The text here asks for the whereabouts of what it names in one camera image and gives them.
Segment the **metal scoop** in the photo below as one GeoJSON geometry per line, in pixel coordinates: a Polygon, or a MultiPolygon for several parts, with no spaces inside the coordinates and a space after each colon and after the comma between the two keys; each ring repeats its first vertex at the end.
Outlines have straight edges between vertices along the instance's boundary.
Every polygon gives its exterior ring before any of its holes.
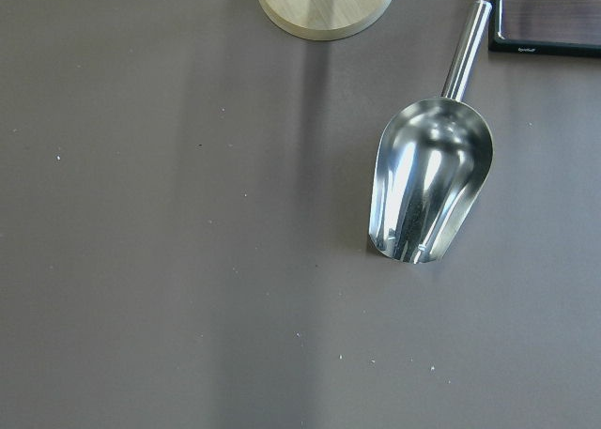
{"type": "Polygon", "coordinates": [[[394,260],[441,259],[485,184],[492,135],[464,95],[491,10],[486,0],[470,6],[440,95],[399,111],[380,137],[368,235],[394,260]]]}

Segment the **wooden stand round base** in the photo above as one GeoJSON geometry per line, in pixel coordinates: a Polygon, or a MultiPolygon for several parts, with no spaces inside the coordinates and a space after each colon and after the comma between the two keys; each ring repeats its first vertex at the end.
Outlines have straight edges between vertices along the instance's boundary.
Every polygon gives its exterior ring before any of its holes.
{"type": "Polygon", "coordinates": [[[258,0],[268,18],[303,39],[354,36],[375,23],[392,0],[258,0]]]}

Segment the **black wood tray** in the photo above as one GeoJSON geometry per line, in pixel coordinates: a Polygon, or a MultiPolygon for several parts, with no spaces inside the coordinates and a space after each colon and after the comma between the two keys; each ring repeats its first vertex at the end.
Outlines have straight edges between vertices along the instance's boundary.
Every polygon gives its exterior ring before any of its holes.
{"type": "Polygon", "coordinates": [[[600,0],[491,0],[491,51],[600,55],[600,0]]]}

